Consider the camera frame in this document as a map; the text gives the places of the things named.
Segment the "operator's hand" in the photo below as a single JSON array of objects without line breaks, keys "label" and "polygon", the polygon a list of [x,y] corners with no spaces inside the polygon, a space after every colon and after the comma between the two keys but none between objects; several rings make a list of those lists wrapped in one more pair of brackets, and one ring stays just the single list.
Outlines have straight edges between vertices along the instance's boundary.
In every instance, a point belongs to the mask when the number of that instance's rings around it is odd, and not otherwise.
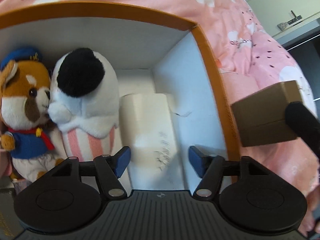
[{"label": "operator's hand", "polygon": [[298,231],[305,237],[308,236],[308,232],[314,231],[319,233],[319,222],[316,222],[313,211],[319,205],[319,185],[308,194],[307,198],[308,209]]}]

